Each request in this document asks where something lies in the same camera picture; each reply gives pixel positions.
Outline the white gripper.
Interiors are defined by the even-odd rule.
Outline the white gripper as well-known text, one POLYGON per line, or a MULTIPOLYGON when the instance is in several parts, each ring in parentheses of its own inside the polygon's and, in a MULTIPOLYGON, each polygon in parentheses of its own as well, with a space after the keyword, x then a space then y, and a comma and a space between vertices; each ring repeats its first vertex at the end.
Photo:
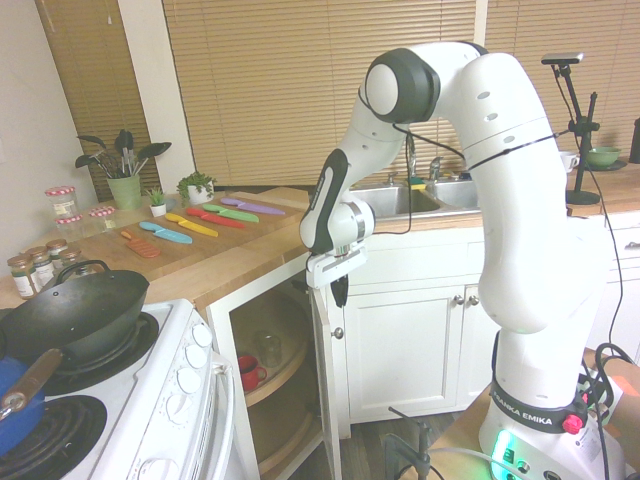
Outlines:
POLYGON ((337 307, 348 299, 348 274, 364 265, 368 252, 364 243, 354 243, 324 254, 311 254, 306 261, 306 283, 320 289, 330 284, 337 307))

